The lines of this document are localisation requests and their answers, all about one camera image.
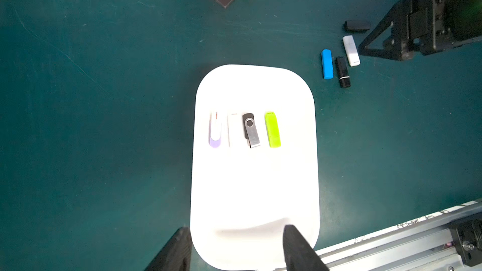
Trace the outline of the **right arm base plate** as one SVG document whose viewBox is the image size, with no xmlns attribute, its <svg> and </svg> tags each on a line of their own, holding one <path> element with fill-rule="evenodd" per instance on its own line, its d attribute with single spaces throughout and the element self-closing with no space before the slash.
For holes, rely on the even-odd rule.
<svg viewBox="0 0 482 271">
<path fill-rule="evenodd" d="M 465 218 L 449 225 L 453 245 L 465 266 L 481 265 L 481 218 Z"/>
</svg>

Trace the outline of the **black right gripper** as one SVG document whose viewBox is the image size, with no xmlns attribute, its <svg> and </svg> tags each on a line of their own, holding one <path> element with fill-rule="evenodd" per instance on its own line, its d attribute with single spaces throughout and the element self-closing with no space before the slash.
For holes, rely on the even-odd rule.
<svg viewBox="0 0 482 271">
<path fill-rule="evenodd" d="M 358 52 L 405 61 L 481 41 L 481 0 L 400 0 Z"/>
</svg>

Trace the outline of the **blue usb flash drive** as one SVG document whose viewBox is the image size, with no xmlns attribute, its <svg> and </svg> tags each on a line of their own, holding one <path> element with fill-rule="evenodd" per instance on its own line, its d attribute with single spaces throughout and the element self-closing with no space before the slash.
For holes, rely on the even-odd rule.
<svg viewBox="0 0 482 271">
<path fill-rule="evenodd" d="M 322 69 L 323 69 L 323 78 L 325 80 L 330 80 L 334 77 L 333 72 L 333 60 L 332 60 L 332 53 L 329 49 L 324 49 L 321 52 L 321 62 L 322 62 Z"/>
</svg>

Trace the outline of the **white purple usb drive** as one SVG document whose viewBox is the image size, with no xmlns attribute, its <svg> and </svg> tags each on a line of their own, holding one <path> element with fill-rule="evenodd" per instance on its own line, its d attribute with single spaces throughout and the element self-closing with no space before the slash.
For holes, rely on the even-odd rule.
<svg viewBox="0 0 482 271">
<path fill-rule="evenodd" d="M 212 148 L 218 148 L 222 139 L 222 121 L 219 111 L 210 114 L 209 144 Z"/>
</svg>

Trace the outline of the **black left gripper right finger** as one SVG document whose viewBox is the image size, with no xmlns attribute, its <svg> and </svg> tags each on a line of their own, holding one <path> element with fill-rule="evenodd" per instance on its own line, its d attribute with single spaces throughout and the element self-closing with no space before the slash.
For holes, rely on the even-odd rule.
<svg viewBox="0 0 482 271">
<path fill-rule="evenodd" d="M 286 225 L 282 246 L 287 271 L 329 271 L 294 225 Z"/>
</svg>

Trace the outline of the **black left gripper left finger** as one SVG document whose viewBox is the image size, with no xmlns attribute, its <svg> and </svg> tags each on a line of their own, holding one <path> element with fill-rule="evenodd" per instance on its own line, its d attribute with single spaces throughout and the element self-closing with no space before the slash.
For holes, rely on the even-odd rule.
<svg viewBox="0 0 482 271">
<path fill-rule="evenodd" d="M 153 258 L 145 271 L 189 271 L 192 236 L 188 227 L 179 228 Z"/>
</svg>

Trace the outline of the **green usb flash drive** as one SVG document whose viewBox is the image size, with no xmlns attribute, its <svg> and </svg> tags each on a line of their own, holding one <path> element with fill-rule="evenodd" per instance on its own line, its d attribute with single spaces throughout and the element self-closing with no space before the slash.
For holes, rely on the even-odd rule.
<svg viewBox="0 0 482 271">
<path fill-rule="evenodd" d="M 274 112 L 266 112 L 265 123 L 270 148 L 281 147 L 281 137 L 276 114 Z"/>
</svg>

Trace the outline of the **white oval storage tray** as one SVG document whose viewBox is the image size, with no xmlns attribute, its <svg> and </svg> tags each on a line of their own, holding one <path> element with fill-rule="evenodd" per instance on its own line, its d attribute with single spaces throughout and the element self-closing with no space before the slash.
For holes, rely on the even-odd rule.
<svg viewBox="0 0 482 271">
<path fill-rule="evenodd" d="M 222 139 L 209 144 L 210 114 Z M 270 148 L 265 114 L 277 117 L 281 147 Z M 261 145 L 243 137 L 231 148 L 228 115 L 253 113 Z M 315 102 L 291 70 L 223 65 L 198 86 L 195 101 L 190 231 L 199 256 L 221 270 L 274 270 L 285 265 L 282 236 L 294 225 L 311 246 L 320 232 Z"/>
</svg>

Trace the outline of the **white usb flash drive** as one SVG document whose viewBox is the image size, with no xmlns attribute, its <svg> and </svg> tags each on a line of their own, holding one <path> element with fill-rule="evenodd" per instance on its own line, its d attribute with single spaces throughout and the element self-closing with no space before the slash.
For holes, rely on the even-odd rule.
<svg viewBox="0 0 482 271">
<path fill-rule="evenodd" d="M 359 66 L 360 57 L 355 44 L 353 36 L 346 35 L 342 38 L 343 46 L 345 48 L 346 56 L 350 66 Z"/>
</svg>

